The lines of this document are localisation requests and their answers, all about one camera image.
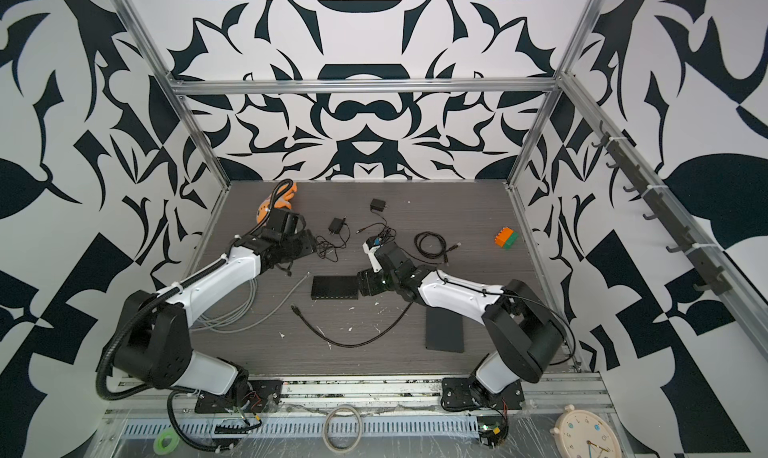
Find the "black network switch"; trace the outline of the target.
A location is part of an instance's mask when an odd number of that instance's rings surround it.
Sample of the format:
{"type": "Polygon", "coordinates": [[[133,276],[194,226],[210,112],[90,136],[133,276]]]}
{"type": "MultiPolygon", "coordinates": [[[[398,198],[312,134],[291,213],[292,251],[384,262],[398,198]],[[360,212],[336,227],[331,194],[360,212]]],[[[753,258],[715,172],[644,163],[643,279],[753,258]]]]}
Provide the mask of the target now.
{"type": "Polygon", "coordinates": [[[351,276],[314,276],[310,296],[313,300],[354,300],[359,297],[358,280],[351,276]]]}

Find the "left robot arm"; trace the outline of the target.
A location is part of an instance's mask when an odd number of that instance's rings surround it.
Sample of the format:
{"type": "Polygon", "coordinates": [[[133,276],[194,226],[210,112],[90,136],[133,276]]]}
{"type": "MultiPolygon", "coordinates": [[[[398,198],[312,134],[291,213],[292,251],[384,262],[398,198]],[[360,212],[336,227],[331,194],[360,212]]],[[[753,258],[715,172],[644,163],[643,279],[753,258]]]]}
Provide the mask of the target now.
{"type": "Polygon", "coordinates": [[[195,351],[191,328],[240,285],[314,251],[305,218],[278,208],[193,275],[153,293],[132,293],[96,367],[98,396],[118,401],[154,388],[241,397],[245,370],[195,351]]]}

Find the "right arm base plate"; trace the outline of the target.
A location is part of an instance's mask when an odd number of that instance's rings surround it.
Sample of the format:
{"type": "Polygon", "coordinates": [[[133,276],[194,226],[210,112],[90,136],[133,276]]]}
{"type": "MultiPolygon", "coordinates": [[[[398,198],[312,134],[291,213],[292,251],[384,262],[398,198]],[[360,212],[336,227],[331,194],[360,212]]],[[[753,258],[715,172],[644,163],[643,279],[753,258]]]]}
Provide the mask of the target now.
{"type": "Polygon", "coordinates": [[[441,382],[440,406],[448,412],[474,411],[490,408],[498,411],[521,410],[525,395],[520,380],[499,393],[483,388],[474,377],[446,377],[441,382]]]}

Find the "black power adapter with cable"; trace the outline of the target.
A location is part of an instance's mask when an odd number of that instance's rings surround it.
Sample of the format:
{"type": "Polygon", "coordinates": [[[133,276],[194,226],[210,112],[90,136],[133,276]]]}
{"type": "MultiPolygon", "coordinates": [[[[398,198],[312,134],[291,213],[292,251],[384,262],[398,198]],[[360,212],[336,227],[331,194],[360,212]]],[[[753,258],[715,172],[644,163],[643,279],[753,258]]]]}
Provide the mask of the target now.
{"type": "Polygon", "coordinates": [[[348,242],[351,238],[351,229],[347,224],[345,218],[333,218],[328,232],[332,237],[338,237],[339,243],[331,241],[322,235],[318,235],[315,238],[316,253],[319,258],[329,260],[331,262],[337,262],[338,251],[345,249],[348,246],[348,242]]]}

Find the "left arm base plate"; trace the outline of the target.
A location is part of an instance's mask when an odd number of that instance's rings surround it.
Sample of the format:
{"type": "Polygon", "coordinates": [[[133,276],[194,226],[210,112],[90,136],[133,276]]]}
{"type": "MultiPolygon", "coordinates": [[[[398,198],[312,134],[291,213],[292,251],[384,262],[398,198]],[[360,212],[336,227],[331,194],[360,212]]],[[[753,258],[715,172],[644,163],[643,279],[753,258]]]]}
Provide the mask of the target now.
{"type": "Polygon", "coordinates": [[[282,380],[240,381],[225,395],[202,393],[194,412],[198,414],[233,413],[239,408],[245,413],[261,413],[276,407],[281,398],[282,380]]]}

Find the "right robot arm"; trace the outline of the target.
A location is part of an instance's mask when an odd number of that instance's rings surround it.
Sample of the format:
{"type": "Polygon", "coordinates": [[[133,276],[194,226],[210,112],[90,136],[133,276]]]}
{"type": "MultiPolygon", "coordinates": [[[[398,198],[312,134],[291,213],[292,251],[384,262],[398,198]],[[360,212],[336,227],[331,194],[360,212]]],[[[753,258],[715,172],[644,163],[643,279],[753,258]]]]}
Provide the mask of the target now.
{"type": "Polygon", "coordinates": [[[537,383],[567,329],[524,282],[490,285],[461,279],[430,264],[415,264],[396,242],[363,244],[371,267],[359,274],[361,292],[397,293],[408,303],[444,309],[482,324],[495,351],[473,371],[475,387],[498,395],[513,382],[537,383]]]}

